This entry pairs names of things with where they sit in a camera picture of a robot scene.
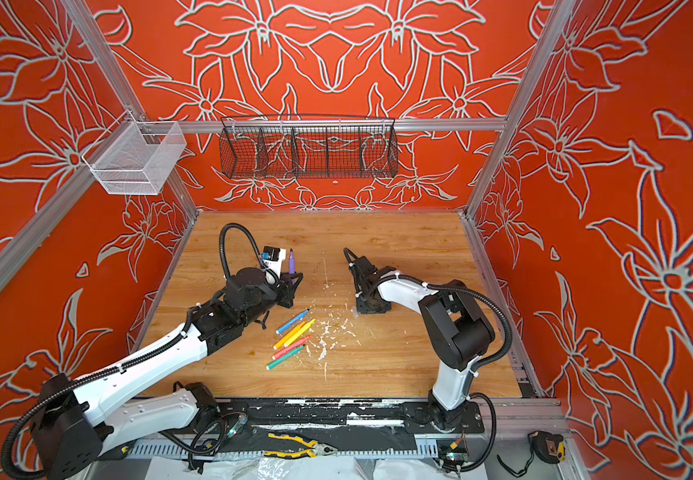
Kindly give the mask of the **blue highlighter pen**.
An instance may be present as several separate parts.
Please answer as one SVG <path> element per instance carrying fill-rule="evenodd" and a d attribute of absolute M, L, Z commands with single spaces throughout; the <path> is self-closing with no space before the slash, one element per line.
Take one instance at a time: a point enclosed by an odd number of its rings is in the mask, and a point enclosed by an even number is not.
<path fill-rule="evenodd" d="M 280 328 L 276 329 L 276 334 L 278 334 L 278 335 L 286 334 L 286 332 L 288 332 L 288 330 L 294 328 L 294 326 L 298 325 L 298 323 L 300 323 L 300 321 L 304 320 L 304 318 L 306 318 L 306 315 L 308 315 L 308 312 L 310 312 L 310 310 L 308 310 L 308 309 L 300 312 L 300 314 L 296 315 L 296 317 L 290 319 L 290 321 L 286 322 L 286 324 L 284 324 L 284 325 L 280 326 Z"/>

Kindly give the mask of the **purple highlighter pen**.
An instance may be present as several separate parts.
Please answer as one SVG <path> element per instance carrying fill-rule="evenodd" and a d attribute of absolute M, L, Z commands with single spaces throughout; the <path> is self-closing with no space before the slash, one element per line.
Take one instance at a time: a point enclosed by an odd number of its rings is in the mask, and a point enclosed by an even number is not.
<path fill-rule="evenodd" d="M 288 252 L 288 274 L 296 274 L 296 258 L 294 258 L 293 249 L 290 249 L 290 252 Z"/>

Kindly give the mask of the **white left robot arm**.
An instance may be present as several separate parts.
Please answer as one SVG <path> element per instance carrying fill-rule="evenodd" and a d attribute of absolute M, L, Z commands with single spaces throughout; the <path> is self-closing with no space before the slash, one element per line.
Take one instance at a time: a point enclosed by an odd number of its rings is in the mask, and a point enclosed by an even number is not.
<path fill-rule="evenodd" d="M 210 300 L 188 308 L 186 320 L 166 336 L 96 372 L 76 379 L 50 378 L 2 444 L 0 467 L 12 479 L 68 479 L 108 451 L 152 433 L 182 429 L 210 408 L 210 390 L 190 385 L 146 401 L 134 397 L 240 338 L 268 320 L 276 306 L 294 305 L 302 272 L 286 273 L 280 248 L 254 246 L 256 266 L 231 272 L 226 236 L 250 230 L 228 223 L 220 230 L 220 264 L 226 285 Z"/>

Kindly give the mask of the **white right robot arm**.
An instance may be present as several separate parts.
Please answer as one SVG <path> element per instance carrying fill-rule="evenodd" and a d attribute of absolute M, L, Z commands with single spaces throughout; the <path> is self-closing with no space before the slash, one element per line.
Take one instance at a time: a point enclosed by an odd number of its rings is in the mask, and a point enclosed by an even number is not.
<path fill-rule="evenodd" d="M 458 428 L 478 371 L 510 352 L 513 331 L 506 315 L 459 280 L 433 284 L 393 267 L 378 269 L 348 248 L 344 257 L 359 313 L 384 314 L 397 304 L 421 316 L 440 361 L 428 395 L 427 422 L 443 432 Z"/>

